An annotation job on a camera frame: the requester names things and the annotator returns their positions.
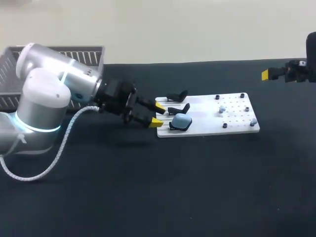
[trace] yellow fingertip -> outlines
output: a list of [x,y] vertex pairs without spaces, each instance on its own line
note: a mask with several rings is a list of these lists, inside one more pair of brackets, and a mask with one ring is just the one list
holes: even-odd
[[159,102],[156,101],[156,107],[166,110]]
[[162,125],[163,121],[153,117],[151,124],[149,124],[149,127],[161,127]]
[[269,70],[265,70],[261,73],[261,80],[269,80]]

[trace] blue object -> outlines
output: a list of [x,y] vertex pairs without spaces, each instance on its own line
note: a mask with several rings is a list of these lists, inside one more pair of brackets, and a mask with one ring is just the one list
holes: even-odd
[[190,127],[191,123],[191,116],[185,114],[176,114],[169,125],[170,128],[186,131]]
[[222,114],[225,111],[226,111],[225,106],[221,105],[221,107],[219,107],[219,113]]
[[250,122],[250,126],[254,126],[258,123],[257,119],[253,118],[252,121]]

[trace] glowing blue ring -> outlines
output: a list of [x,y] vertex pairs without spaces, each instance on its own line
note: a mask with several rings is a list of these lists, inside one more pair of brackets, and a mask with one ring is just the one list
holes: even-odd
[[68,67],[66,69],[66,71],[63,74],[63,77],[61,78],[61,82],[64,83],[66,80],[66,76],[68,75],[69,69],[71,68],[71,66],[75,63],[75,59],[70,60]]
[[28,129],[30,129],[30,130],[32,130],[32,131],[36,131],[36,132],[55,132],[55,131],[57,131],[57,130],[60,128],[60,126],[59,126],[59,127],[57,127],[57,128],[53,128],[53,129],[40,129],[40,128],[36,128],[36,127],[29,126],[29,125],[27,125],[26,123],[24,123],[24,122],[21,121],[21,119],[18,117],[18,114],[17,114],[17,113],[15,113],[15,119],[16,119],[21,125],[23,125],[24,127],[28,128]]

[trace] white wall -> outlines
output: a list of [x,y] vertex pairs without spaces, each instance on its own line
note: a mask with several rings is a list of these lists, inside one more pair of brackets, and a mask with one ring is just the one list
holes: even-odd
[[305,57],[315,0],[0,0],[8,45],[105,45],[107,63]]

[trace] black table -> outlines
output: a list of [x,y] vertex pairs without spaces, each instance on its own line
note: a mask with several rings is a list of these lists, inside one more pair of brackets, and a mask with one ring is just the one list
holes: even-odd
[[[316,85],[261,81],[288,60],[108,65],[155,98],[247,92],[257,134],[159,139],[109,114],[78,119],[64,153],[42,181],[0,172],[1,237],[315,236]],[[33,176],[57,152],[12,156]]]

